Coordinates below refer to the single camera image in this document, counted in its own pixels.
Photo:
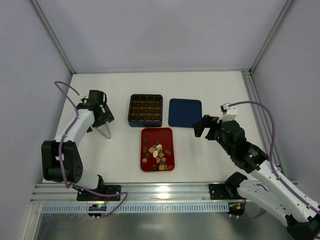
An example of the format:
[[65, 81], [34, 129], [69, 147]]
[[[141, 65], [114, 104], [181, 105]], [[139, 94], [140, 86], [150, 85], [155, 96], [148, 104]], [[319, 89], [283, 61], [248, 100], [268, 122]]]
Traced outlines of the cream white chocolate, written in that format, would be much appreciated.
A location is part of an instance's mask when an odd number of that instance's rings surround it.
[[158, 151], [160, 151], [162, 148], [163, 148], [163, 147], [162, 147], [161, 144], [156, 145], [156, 149], [157, 149]]

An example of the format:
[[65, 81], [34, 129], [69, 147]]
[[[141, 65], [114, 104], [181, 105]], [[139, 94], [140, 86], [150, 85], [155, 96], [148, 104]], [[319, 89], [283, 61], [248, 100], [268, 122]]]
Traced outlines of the red lacquer tray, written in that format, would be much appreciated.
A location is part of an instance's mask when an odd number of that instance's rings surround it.
[[170, 172], [175, 168], [173, 131], [169, 127], [141, 131], [140, 169], [143, 172]]

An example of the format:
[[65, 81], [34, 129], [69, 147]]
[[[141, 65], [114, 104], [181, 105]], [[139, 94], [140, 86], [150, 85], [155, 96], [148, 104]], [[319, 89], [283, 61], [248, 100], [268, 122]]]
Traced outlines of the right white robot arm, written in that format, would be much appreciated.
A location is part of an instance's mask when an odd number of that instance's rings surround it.
[[232, 198], [252, 201], [272, 214], [295, 240], [314, 240], [320, 234], [320, 205], [299, 190], [277, 168], [258, 146], [246, 139], [245, 131], [235, 121], [222, 121], [204, 115], [193, 125], [199, 138], [204, 129], [208, 141], [216, 141], [241, 170], [260, 181], [263, 190], [240, 172], [233, 173], [224, 182], [224, 192]]

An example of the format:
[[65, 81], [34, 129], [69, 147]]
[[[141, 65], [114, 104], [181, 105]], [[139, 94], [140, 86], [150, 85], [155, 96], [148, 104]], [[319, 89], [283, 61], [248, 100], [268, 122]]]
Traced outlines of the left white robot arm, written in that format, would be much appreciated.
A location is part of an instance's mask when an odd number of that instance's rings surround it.
[[41, 145], [43, 178], [64, 183], [66, 187], [81, 188], [99, 196], [105, 194], [102, 176], [84, 169], [78, 146], [86, 133], [97, 129], [106, 139], [111, 139], [108, 124], [114, 116], [107, 104], [107, 95], [100, 90], [90, 90], [75, 107], [75, 117], [53, 140]]

